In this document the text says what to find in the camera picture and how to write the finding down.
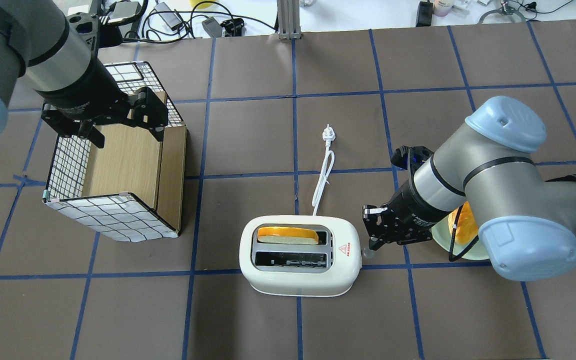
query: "electrical plug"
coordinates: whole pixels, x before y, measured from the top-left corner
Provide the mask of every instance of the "electrical plug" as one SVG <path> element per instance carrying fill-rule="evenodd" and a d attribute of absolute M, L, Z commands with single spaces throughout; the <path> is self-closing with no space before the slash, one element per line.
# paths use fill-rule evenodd
<path fill-rule="evenodd" d="M 335 131 L 330 127 L 330 124 L 328 124 L 324 132 L 321 133 L 321 137 L 326 142 L 326 148 L 330 148 L 330 143 L 336 138 Z"/>

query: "white desk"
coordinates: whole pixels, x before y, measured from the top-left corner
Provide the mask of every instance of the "white desk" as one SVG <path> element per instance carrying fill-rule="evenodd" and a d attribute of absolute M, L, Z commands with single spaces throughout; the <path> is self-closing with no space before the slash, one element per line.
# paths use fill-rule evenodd
<path fill-rule="evenodd" d="M 219 0 L 233 14 L 250 16 L 260 19 L 270 25 L 275 24 L 277 16 L 276 0 Z M 455 4 L 460 4 L 461 0 L 456 0 Z M 538 0 L 537 10 L 548 12 L 565 4 L 567 0 Z M 192 7 L 188 0 L 166 0 L 170 9 L 180 11 L 190 11 Z M 513 7 L 518 7 L 517 3 L 510 3 Z M 151 0 L 148 5 L 150 11 L 155 5 Z M 411 28 L 414 27 L 419 0 L 317 0 L 311 6 L 300 9 L 300 22 L 302 32 L 342 32 L 347 30 L 365 30 L 381 28 Z M 432 25 L 468 25 L 476 24 L 480 16 L 487 11 L 499 7 L 499 0 L 493 0 L 489 5 L 483 6 L 477 0 L 470 0 L 467 9 L 470 10 L 468 16 L 463 16 L 455 11 L 450 12 L 445 17 L 433 16 Z M 218 5 L 211 5 L 206 11 L 224 11 Z M 532 18 L 534 13 L 523 12 L 527 18 Z M 219 22 L 226 20 L 228 16 L 215 15 Z M 552 14 L 538 14 L 537 20 L 553 21 L 576 19 L 576 0 L 566 5 L 562 9 Z M 490 15 L 486 18 L 486 23 L 507 23 L 519 21 L 518 16 Z M 272 34 L 268 27 L 252 20 L 245 20 L 245 35 Z M 151 24 L 155 29 L 164 30 L 163 22 L 158 16 L 153 16 Z M 194 20 L 194 34 L 197 37 L 207 37 L 201 19 Z"/>

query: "power adapter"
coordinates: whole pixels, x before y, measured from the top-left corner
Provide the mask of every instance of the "power adapter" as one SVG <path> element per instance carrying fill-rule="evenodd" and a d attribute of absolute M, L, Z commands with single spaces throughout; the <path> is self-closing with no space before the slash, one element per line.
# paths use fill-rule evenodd
<path fill-rule="evenodd" d="M 120 1 L 113 3 L 110 10 L 110 19 L 128 18 L 130 16 L 135 16 L 141 9 L 142 5 L 137 1 Z M 139 30 L 140 21 L 135 21 L 133 23 L 127 23 L 126 25 L 121 25 L 119 27 L 119 32 L 121 32 L 122 37 L 136 39 L 137 31 Z"/>
<path fill-rule="evenodd" d="M 427 1 L 419 2 L 416 9 L 416 25 L 414 27 L 430 27 L 433 22 L 433 3 Z"/>
<path fill-rule="evenodd" d="M 528 12 L 537 12 L 537 2 L 533 1 L 529 4 L 525 5 L 526 11 Z"/>
<path fill-rule="evenodd" d="M 155 11 L 160 13 L 159 16 L 161 16 L 161 18 L 166 23 L 166 25 L 168 25 L 170 30 L 176 31 L 183 25 L 181 19 L 177 16 L 176 13 L 170 10 L 170 7 L 166 5 L 166 2 L 162 1 L 156 4 Z"/>

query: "toaster power cord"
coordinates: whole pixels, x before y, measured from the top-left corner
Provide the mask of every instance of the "toaster power cord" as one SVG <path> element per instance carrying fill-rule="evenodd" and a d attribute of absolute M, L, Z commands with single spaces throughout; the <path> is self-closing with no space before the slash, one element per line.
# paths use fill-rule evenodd
<path fill-rule="evenodd" d="M 321 172 L 319 173 L 319 180 L 317 182 L 317 187 L 315 187 L 315 193 L 312 196 L 312 206 L 314 210 L 312 215 L 317 215 L 317 210 L 320 208 L 320 202 L 322 201 L 322 195 L 324 194 L 324 187 L 328 182 L 328 177 L 332 171 L 332 166 L 335 163 L 335 153 L 330 150 L 330 144 L 334 141 L 336 135 L 335 131 L 330 127 L 330 124 L 326 126 L 324 132 L 321 133 L 323 141 L 326 142 L 326 153 L 324 155 L 324 162 L 321 165 Z"/>

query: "black cable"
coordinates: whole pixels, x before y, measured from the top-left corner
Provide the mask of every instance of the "black cable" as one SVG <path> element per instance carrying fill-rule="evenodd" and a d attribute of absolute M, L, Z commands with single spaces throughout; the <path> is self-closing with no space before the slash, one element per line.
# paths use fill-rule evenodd
<path fill-rule="evenodd" d="M 206 16 L 205 14 L 219 14 L 219 15 L 227 15 L 227 16 L 232 15 L 235 18 L 243 18 L 243 19 L 249 19 L 249 20 L 256 21 L 256 22 L 261 23 L 261 24 L 265 25 L 266 27 L 275 31 L 275 28 L 270 26 L 268 23 L 265 23 L 262 20 L 259 20 L 258 18 L 253 18 L 253 17 L 242 15 L 242 14 L 229 14 L 229 13 L 225 13 L 225 12 L 221 12 L 221 11 L 194 11 L 194 12 L 197 14 L 192 16 L 193 19 L 197 18 L 199 16 L 204 17 L 204 18 L 208 18 L 208 16 Z M 191 13 L 191 11 L 178 11 L 178 10 L 154 11 L 153 10 L 149 14 L 146 15 L 146 18 L 144 18 L 142 27 L 147 22 L 149 22 L 151 16 L 155 16 L 157 14 L 172 14 L 172 13 L 176 13 L 179 16 L 179 18 L 181 18 L 180 14 L 189 14 L 189 13 Z"/>
<path fill-rule="evenodd" d="M 155 14 L 164 13 L 164 12 L 171 12 L 171 13 L 172 13 L 172 12 L 174 12 L 174 11 L 159 11 L 159 12 L 153 12 L 153 13 L 149 14 L 149 16 L 152 16 L 152 15 L 155 15 Z M 196 14 L 193 18 L 199 18 L 199 17 L 208 18 L 208 16 L 206 16 L 205 14 Z M 154 32 L 154 33 L 157 35 L 157 38 L 158 38 L 158 39 L 151 39 L 151 38 L 149 38 L 149 37 L 146 36 L 146 35 L 144 35 L 144 36 L 142 36 L 142 37 L 140 38 L 140 37 L 137 35 L 137 38 L 124 38 L 124 39 L 123 39 L 123 42 L 124 42 L 124 43 L 139 43 L 139 42 L 142 42 L 142 43 L 148 43 L 148 44 L 171 44 L 171 43 L 176 43 L 176 42 L 178 42 L 178 41 L 181 41 L 182 39 L 185 39 L 185 38 L 190 34 L 189 29 L 188 29 L 188 23 L 189 23 L 190 21 L 185 21 L 183 18 L 181 18 L 181 21 L 182 21 L 182 24 L 183 24 L 183 25 L 182 25 L 181 27 L 179 27 L 179 30 L 177 30 L 177 32 L 174 33 L 174 34 L 170 34 L 170 33 L 168 33 L 168 32 L 164 32 L 164 31 L 156 30 L 156 29 L 147 29 L 147 30 L 145 30 L 145 34 L 146 34 L 146 35 L 147 35 L 149 32 Z M 181 34 L 182 29 L 185 29 L 185 33 L 184 33 L 184 34 Z M 164 39 L 162 39 L 162 38 L 159 36 L 159 34 L 167 35 L 167 36 L 178 35 L 178 37 L 177 37 L 177 38 L 174 38 L 174 39 L 164 40 Z"/>
<path fill-rule="evenodd" d="M 569 0 L 569 2 L 566 2 L 565 4 L 561 5 L 560 7 L 557 7 L 556 9 L 554 9 L 554 10 L 552 10 L 552 11 L 542 12 L 542 11 L 537 11 L 537 10 L 535 10 L 535 9 L 532 9 L 532 8 L 530 8 L 530 7 L 527 7 L 526 5 L 524 5 L 523 0 L 522 0 L 521 3 L 519 3 L 519 2 L 516 1 L 516 0 L 510 0 L 510 1 L 519 4 L 519 6 L 522 7 L 526 12 L 532 12 L 532 13 L 535 13 L 535 14 L 552 14 L 552 13 L 556 12 L 557 10 L 561 9 L 562 7 L 565 7 L 566 5 L 574 2 L 574 0 Z"/>
<path fill-rule="evenodd" d="M 452 235 L 450 237 L 450 250 L 448 251 L 448 261 L 449 262 L 456 262 L 457 260 L 461 259 L 470 251 L 475 244 L 480 239 L 479 235 L 476 235 L 474 239 L 470 241 L 470 243 L 464 248 L 460 253 L 455 255 L 453 251 L 455 251 L 455 237 L 457 236 L 457 223 L 459 221 L 459 216 L 462 214 L 462 209 L 464 209 L 464 205 L 461 205 L 459 209 L 457 209 L 457 214 L 454 217 L 454 225 L 452 226 Z"/>
<path fill-rule="evenodd" d="M 190 10 L 190 19 L 193 18 L 193 15 L 195 14 L 195 11 L 197 10 L 197 8 L 198 8 L 200 5 L 203 5 L 203 4 L 215 4 L 215 5 L 219 5 L 220 7 L 224 8 L 224 10 L 226 10 L 226 12 L 228 13 L 228 15 L 230 16 L 230 20 L 232 20 L 232 21 L 234 22 L 235 17 L 233 16 L 233 13 L 231 13 L 231 10 L 229 10 L 228 7 L 226 7 L 226 5 L 223 5 L 223 4 L 220 4 L 219 2 L 211 1 L 211 0 L 206 0 L 206 1 L 197 2 L 197 3 L 194 5 L 194 7 L 192 7 L 192 10 Z M 193 24 L 192 24 L 192 22 L 190 22 L 190 36 L 192 36 L 193 39 L 196 39 L 196 38 L 195 38 L 195 32 L 194 32 L 194 30 L 193 30 Z"/>
<path fill-rule="evenodd" d="M 136 36 L 137 38 L 139 38 L 139 33 L 138 33 L 137 31 L 135 31 L 135 30 L 128 30 L 128 31 L 126 31 L 126 33 L 123 34 L 123 37 L 124 37 L 124 38 L 128 38 L 128 35 L 130 35 L 130 33 L 134 33 L 134 36 Z"/>
<path fill-rule="evenodd" d="M 226 9 L 227 13 L 222 12 L 222 11 L 197 11 L 196 8 L 203 4 L 203 3 L 210 3 L 210 4 L 217 4 L 220 7 Z M 179 27 L 179 30 L 177 30 L 177 32 L 175 33 L 168 33 L 168 32 L 164 32 L 162 30 L 157 30 L 157 29 L 153 29 L 151 27 L 151 17 L 158 15 L 158 14 L 176 14 L 176 16 L 179 17 L 179 19 L 182 22 L 182 26 Z M 188 21 L 185 21 L 183 19 L 182 14 L 190 14 L 190 19 Z M 219 2 L 214 2 L 214 1 L 201 1 L 198 4 L 196 4 L 194 6 L 194 8 L 191 11 L 178 11 L 178 10 L 167 10 L 167 11 L 156 11 L 156 10 L 151 10 L 151 12 L 149 14 L 147 14 L 146 18 L 143 19 L 142 21 L 142 25 L 141 25 L 141 38 L 138 39 L 124 39 L 124 41 L 126 43 L 135 43 L 136 41 L 143 41 L 144 43 L 153 43 L 153 44 L 169 44 L 169 43 L 174 43 L 176 41 L 180 41 L 182 39 L 184 39 L 185 37 L 187 37 L 188 35 L 191 36 L 193 39 L 195 38 L 195 34 L 193 31 L 193 25 L 192 25 L 192 21 L 195 18 L 199 18 L 199 17 L 203 17 L 208 19 L 209 17 L 206 16 L 206 14 L 218 14 L 218 15 L 224 15 L 224 16 L 230 16 L 231 19 L 234 18 L 243 18 L 243 19 L 249 19 L 252 21 L 256 21 L 258 23 L 261 23 L 262 25 L 265 25 L 266 27 L 272 29 L 274 32 L 277 32 L 277 29 L 275 29 L 274 27 L 272 27 L 271 25 L 269 25 L 268 23 L 259 20 L 258 18 L 253 18 L 250 16 L 245 16 L 245 15 L 241 15 L 241 14 L 233 14 L 230 9 L 228 9 L 226 6 L 220 4 Z M 166 35 L 166 36 L 174 36 L 174 35 L 180 35 L 181 30 L 185 29 L 185 34 L 181 35 L 179 38 L 176 39 L 171 39 L 171 40 L 161 40 L 161 37 L 159 36 L 161 35 Z M 149 34 L 149 32 L 154 32 L 154 34 L 157 35 L 158 40 L 154 40 L 154 39 L 150 39 L 149 36 L 147 36 L 147 34 Z"/>
<path fill-rule="evenodd" d="M 116 2 L 113 2 L 110 5 L 109 11 L 106 13 L 106 16 L 110 16 L 110 13 L 112 13 L 115 9 L 115 4 L 117 4 Z M 148 7 L 148 0 L 141 0 L 141 9 L 139 10 L 138 13 L 133 14 L 131 16 L 122 18 L 121 21 L 118 22 L 114 22 L 112 23 L 113 27 L 121 27 L 122 25 L 128 25 L 128 24 L 132 24 L 135 21 L 139 20 L 142 18 L 142 16 L 144 16 L 144 14 L 146 14 L 146 8 Z"/>

